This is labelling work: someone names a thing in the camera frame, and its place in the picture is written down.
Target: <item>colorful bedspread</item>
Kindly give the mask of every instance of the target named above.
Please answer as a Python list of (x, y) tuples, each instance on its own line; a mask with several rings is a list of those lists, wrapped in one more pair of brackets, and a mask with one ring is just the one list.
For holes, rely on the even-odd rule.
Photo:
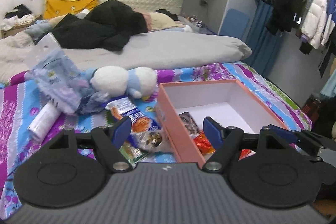
[[(13, 188), (13, 173), (41, 145), (54, 137), (63, 127), (76, 132), (89, 132), (93, 128), (112, 123), (109, 112), (71, 117), (61, 115), (41, 145), (29, 139), (28, 125), (47, 102), (35, 82), (28, 80), (29, 72), (12, 77), (9, 86), (0, 90), (0, 187), (4, 187), (0, 199), (0, 218), (6, 219), (20, 206)], [(244, 63), (215, 63), (199, 68), (183, 68), (157, 71), (158, 83), (177, 81), (206, 81), (238, 79), (267, 105), (290, 129), (311, 129), (309, 118), (281, 90), (258, 75)], [(148, 116), (155, 118), (156, 93), (148, 101), (136, 100), (136, 105)], [(82, 155), (93, 157), (92, 151), (82, 149)]]

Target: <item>white puffer jacket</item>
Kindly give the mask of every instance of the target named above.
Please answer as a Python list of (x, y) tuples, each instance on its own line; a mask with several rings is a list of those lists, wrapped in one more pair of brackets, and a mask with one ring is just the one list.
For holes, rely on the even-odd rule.
[(302, 26), (301, 40), (307, 40), (318, 49), (321, 35), (327, 21), (328, 0), (313, 0)]

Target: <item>black round disc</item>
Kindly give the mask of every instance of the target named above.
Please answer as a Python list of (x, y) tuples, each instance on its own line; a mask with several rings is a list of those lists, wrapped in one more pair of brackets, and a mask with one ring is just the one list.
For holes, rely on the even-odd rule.
[(25, 203), (62, 208), (88, 200), (104, 182), (105, 171), (97, 161), (73, 155), (27, 161), (16, 170), (14, 188)]
[(234, 165), (229, 181), (245, 200), (267, 208), (308, 203), (320, 190), (321, 178), (312, 164), (284, 150), (253, 155)]

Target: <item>stuffed animal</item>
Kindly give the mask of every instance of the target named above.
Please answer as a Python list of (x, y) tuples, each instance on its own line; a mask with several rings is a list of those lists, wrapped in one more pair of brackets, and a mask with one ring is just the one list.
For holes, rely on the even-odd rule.
[(127, 93), (134, 99), (150, 96), (156, 87), (154, 70), (139, 67), (125, 70), (117, 66), (107, 66), (85, 72), (87, 79), (97, 91), (108, 92), (111, 97)]

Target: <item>yellow bag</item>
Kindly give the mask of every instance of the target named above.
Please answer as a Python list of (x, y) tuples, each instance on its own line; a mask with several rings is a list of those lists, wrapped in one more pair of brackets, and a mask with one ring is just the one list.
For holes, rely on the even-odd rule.
[(93, 9), (98, 0), (46, 0), (44, 19), (51, 19), (66, 14), (78, 14), (83, 9)]

